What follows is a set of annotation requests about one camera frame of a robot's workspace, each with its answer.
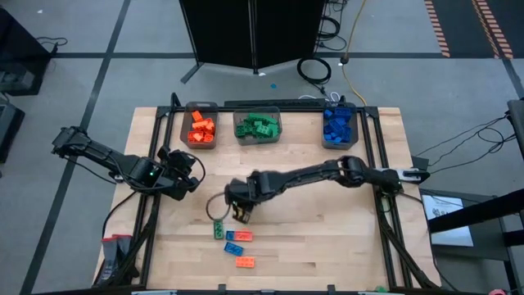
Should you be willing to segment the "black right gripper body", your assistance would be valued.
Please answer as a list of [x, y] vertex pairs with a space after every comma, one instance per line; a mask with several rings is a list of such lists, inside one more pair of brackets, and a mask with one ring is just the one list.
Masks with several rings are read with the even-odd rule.
[[262, 172], [255, 170], [245, 181], [236, 178], [232, 179], [231, 182], [224, 187], [224, 201], [228, 205], [232, 205], [234, 202], [259, 204], [272, 199], [272, 193], [262, 193], [257, 185], [262, 174]]

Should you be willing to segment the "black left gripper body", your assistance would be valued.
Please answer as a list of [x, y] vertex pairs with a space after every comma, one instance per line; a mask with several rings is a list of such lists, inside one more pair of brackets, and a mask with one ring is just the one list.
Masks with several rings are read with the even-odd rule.
[[189, 190], [192, 166], [197, 162], [196, 158], [181, 150], [170, 151], [166, 146], [160, 148], [157, 156], [160, 158], [161, 165], [165, 168], [163, 177], [173, 181], [169, 188], [164, 188], [162, 194], [176, 200], [176, 189], [186, 189], [189, 193], [195, 190]]

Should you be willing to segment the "clear grey plastic bin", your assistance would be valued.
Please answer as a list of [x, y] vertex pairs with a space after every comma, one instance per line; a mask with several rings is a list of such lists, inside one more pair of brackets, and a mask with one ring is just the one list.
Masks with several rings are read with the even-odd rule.
[[[358, 131], [358, 112], [357, 108], [353, 103], [349, 102], [326, 102], [323, 108], [323, 111], [328, 109], [334, 113], [334, 109], [336, 107], [350, 107], [352, 110], [352, 116], [349, 120], [345, 120], [342, 118], [336, 118], [334, 115], [333, 120], [339, 120], [339, 121], [345, 121], [347, 123], [348, 127], [351, 127], [351, 139], [349, 143], [332, 143], [332, 138], [329, 135], [323, 134], [323, 127], [325, 125], [328, 125], [330, 120], [326, 120], [323, 118], [322, 123], [322, 145], [326, 149], [335, 149], [335, 150], [349, 150], [352, 148], [358, 141], [359, 141], [359, 131]], [[342, 133], [335, 133], [335, 137], [341, 137]]]
[[[192, 118], [192, 112], [193, 111], [199, 111], [204, 119], [211, 118], [215, 123], [215, 131], [214, 133], [206, 133], [205, 134], [213, 134], [215, 136], [215, 141], [212, 144], [208, 143], [189, 143], [187, 140], [187, 133], [189, 131], [199, 131], [194, 130], [192, 128], [192, 124], [195, 123], [194, 119]], [[185, 106], [185, 111], [183, 114], [183, 124], [181, 128], [180, 133], [180, 139], [189, 147], [192, 149], [213, 149], [216, 146], [217, 142], [217, 129], [218, 129], [218, 105], [214, 102], [189, 102]]]
[[[244, 138], [238, 138], [235, 135], [235, 129], [237, 125], [244, 125], [243, 121], [248, 117], [250, 113], [257, 113], [262, 116], [270, 116], [274, 119], [278, 120], [278, 126], [281, 129], [281, 133], [278, 137], [273, 138], [272, 136], [269, 138], [257, 138], [255, 136], [255, 129], [258, 125], [255, 125], [254, 128], [251, 128], [251, 135], [247, 135]], [[242, 146], [248, 146], [248, 145], [257, 145], [257, 144], [266, 144], [266, 143], [276, 143], [279, 141], [280, 136], [282, 134], [282, 120], [280, 116], [280, 110], [278, 107], [254, 107], [254, 108], [248, 108], [244, 110], [237, 110], [233, 113], [233, 131], [234, 135], [238, 141], [238, 143]]]

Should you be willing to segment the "grey red-capped clamp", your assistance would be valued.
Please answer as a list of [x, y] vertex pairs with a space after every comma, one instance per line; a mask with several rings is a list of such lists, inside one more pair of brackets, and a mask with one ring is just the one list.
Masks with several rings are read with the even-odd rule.
[[104, 238], [102, 240], [104, 262], [98, 280], [99, 284], [107, 281], [117, 268], [118, 242], [116, 238]]
[[[132, 241], [131, 235], [125, 235], [125, 234], [113, 234], [113, 238], [117, 239], [118, 244], [118, 250], [117, 250], [117, 261], [118, 261], [118, 267], [121, 267], [124, 264], [124, 260], [129, 254], [129, 249]], [[133, 280], [133, 267], [130, 266], [123, 277], [123, 283], [130, 284]]]

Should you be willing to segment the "long black flat bar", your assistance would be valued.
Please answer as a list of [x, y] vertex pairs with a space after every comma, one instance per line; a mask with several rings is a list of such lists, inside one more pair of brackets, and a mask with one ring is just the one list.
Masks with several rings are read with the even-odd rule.
[[321, 98], [303, 99], [269, 99], [251, 101], [226, 101], [225, 107], [279, 107], [279, 108], [315, 108], [324, 107], [325, 101]]

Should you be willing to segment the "black folding partition screen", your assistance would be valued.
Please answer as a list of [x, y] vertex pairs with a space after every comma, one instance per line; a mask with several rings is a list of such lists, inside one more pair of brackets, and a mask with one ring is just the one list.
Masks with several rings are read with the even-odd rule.
[[197, 63], [252, 70], [314, 54], [327, 0], [179, 0]]

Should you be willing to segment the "dark grey equipment box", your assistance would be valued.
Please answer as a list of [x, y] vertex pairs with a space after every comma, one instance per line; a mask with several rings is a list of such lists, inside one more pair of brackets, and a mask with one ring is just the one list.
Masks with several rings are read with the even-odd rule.
[[6, 162], [24, 118], [25, 113], [0, 92], [0, 164]]

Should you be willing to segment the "white paper sheet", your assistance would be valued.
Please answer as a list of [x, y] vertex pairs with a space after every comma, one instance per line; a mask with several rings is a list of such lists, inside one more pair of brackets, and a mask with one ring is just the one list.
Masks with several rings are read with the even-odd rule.
[[[463, 202], [456, 197], [422, 195], [422, 202], [428, 220], [463, 209]], [[438, 246], [473, 247], [468, 226], [431, 234], [431, 244]]]

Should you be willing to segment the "black desk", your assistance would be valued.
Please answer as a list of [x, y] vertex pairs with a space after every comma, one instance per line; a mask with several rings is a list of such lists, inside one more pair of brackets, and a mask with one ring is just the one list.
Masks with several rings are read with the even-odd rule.
[[39, 93], [52, 54], [0, 7], [0, 93]]

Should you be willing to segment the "black metal stand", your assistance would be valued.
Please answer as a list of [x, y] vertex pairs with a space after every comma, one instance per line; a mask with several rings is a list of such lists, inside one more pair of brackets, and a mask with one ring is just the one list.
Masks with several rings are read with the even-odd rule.
[[[515, 131], [516, 139], [524, 159], [524, 97], [508, 102], [508, 114]], [[436, 217], [429, 221], [429, 230], [433, 233], [457, 229], [459, 227], [479, 224], [484, 221], [522, 213], [521, 221], [524, 227], [524, 188], [507, 193], [501, 197], [482, 202], [464, 209]], [[524, 245], [524, 229], [503, 234], [508, 246]]]

